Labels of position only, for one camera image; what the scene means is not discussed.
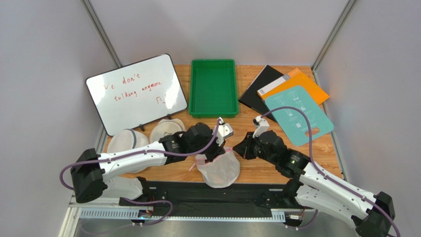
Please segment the white mesh laundry bag pink zipper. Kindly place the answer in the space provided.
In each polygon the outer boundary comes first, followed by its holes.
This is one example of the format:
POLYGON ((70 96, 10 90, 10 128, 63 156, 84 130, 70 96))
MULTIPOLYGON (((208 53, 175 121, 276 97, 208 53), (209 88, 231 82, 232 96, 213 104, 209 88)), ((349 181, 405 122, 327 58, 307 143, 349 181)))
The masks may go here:
POLYGON ((212 188, 229 187, 240 174, 240 163, 232 148, 227 147, 224 150, 224 154, 209 162, 205 155, 196 155, 189 171, 196 168, 202 174, 203 181, 212 188))

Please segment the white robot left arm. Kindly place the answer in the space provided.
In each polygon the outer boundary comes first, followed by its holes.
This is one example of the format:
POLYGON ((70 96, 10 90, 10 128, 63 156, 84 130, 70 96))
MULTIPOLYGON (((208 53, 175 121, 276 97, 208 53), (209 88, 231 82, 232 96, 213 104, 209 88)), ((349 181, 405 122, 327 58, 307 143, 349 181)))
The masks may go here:
POLYGON ((197 123, 186 131, 124 152, 99 154, 94 148, 87 149, 69 167, 76 202, 87 203, 101 197, 111 188, 110 181, 121 174, 181 162, 195 155, 213 161, 225 153, 225 140, 232 135, 232 127, 219 119, 215 128, 197 123))

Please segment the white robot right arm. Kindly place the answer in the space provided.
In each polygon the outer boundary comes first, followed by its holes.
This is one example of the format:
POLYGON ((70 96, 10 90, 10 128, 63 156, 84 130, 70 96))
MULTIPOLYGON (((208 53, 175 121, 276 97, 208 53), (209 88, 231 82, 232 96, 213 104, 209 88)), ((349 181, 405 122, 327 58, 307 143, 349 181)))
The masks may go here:
POLYGON ((348 224, 361 237, 387 237, 395 211, 390 195, 358 188, 323 169, 301 152, 289 149, 275 132, 254 137, 248 132, 233 150, 242 158, 273 164, 289 181, 280 198, 291 207, 302 206, 329 214, 348 224))

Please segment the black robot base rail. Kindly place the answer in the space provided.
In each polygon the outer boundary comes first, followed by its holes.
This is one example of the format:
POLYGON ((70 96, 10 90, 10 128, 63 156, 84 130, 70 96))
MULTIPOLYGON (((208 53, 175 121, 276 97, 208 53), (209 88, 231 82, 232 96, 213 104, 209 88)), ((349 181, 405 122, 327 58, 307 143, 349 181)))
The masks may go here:
POLYGON ((283 184, 234 183, 215 189, 203 182, 146 181, 143 194, 131 203, 120 198, 120 206, 138 206, 152 202, 152 212, 161 216, 170 211, 171 217, 271 217, 273 209, 298 211, 303 207, 282 197, 283 184))

